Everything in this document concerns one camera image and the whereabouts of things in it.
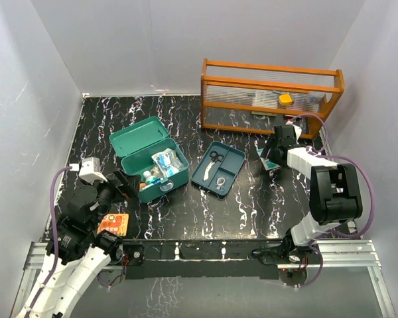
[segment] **open toolbox lid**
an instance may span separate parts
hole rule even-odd
[[[109,140],[117,156],[124,158],[168,136],[165,126],[154,116],[111,134]]]

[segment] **small bottle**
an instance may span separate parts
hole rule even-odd
[[[145,183],[148,185],[153,184],[154,181],[158,180],[157,177],[152,176],[150,171],[143,172],[143,177],[145,177]]]

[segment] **plastic bag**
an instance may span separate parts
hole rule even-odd
[[[152,160],[166,177],[171,177],[185,168],[184,164],[178,159],[175,150],[170,148],[154,154]]]
[[[154,177],[156,177],[158,179],[165,178],[164,174],[162,173],[162,171],[161,171],[161,169],[159,168],[158,165],[153,167],[153,169],[151,170],[151,174],[152,174],[152,176],[154,176]]]

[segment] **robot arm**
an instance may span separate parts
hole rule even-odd
[[[137,197],[141,177],[128,176],[120,170],[113,175],[116,179],[108,180],[100,173],[97,158],[82,160],[79,177],[83,186],[75,190],[67,212],[57,222],[57,267],[44,285],[55,258],[52,238],[40,275],[17,318],[69,317],[98,273],[111,261],[121,259],[122,239],[107,231],[96,236],[96,231],[112,203]]]
[[[289,257],[298,248],[307,250],[320,235],[360,217],[363,210],[355,167],[319,158],[298,144],[300,133],[301,128],[290,122],[276,126],[261,154],[310,180],[310,211],[287,231],[281,246],[267,251],[277,257]]]

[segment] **purple cable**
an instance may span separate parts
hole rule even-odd
[[[314,283],[317,280],[317,278],[319,277],[319,275],[321,274],[321,271],[323,270],[323,255],[321,255],[321,252],[317,248],[315,248],[311,245],[309,247],[313,252],[315,252],[318,255],[318,257],[320,259],[320,267],[318,268],[317,274],[309,282],[306,282],[303,285],[300,285],[301,287],[307,287],[307,286],[311,285],[312,283]]]
[[[56,225],[56,213],[54,212],[54,188],[56,186],[56,181],[58,180],[60,174],[62,172],[65,172],[66,170],[71,170],[71,167],[65,167],[60,169],[53,177],[52,180],[52,185],[50,187],[50,214],[52,216],[52,230],[53,230],[53,247],[54,247],[54,261],[53,261],[53,266],[50,272],[48,273],[46,279],[43,281],[43,285],[46,285],[48,281],[51,279],[51,277],[54,274],[54,271],[56,270],[56,267],[58,265],[58,259],[59,259],[59,245],[58,245],[58,227]],[[40,297],[40,294],[44,287],[41,287],[38,289],[37,293],[35,294],[33,301],[30,304],[30,308],[32,309],[37,301],[37,299]],[[30,311],[27,311],[25,314],[25,318],[29,318]]]
[[[323,147],[321,147],[320,150],[317,150],[317,149],[315,149],[314,146],[313,146],[313,147],[312,147],[313,151],[315,151],[315,152],[322,152],[323,150],[326,150],[326,147],[327,147],[327,144],[328,144],[327,128],[326,128],[326,124],[324,123],[324,121],[323,121],[319,116],[317,116],[317,115],[315,115],[315,114],[313,114],[313,113],[305,113],[305,114],[301,114],[301,115],[292,117],[292,118],[290,118],[289,120],[290,120],[290,121],[293,121],[293,120],[296,119],[296,118],[305,117],[305,116],[311,116],[311,117],[317,118],[317,119],[322,123],[322,126],[324,127],[324,132],[326,133],[326,138],[324,139]]]
[[[318,156],[319,158],[324,158],[324,159],[341,159],[350,162],[353,164],[360,172],[361,175],[363,176],[367,187],[369,188],[369,193],[370,193],[370,212],[369,212],[369,219],[367,220],[367,223],[364,225],[363,229],[360,232],[357,232],[355,234],[345,234],[341,233],[335,229],[331,230],[331,232],[339,235],[340,237],[345,237],[347,239],[355,239],[357,237],[362,236],[367,230],[370,228],[371,223],[373,222],[374,219],[374,205],[375,205],[375,196],[374,196],[374,188],[373,185],[371,184],[371,181],[369,179],[369,176],[364,172],[363,168],[354,160],[351,158],[345,157],[345,156]]]

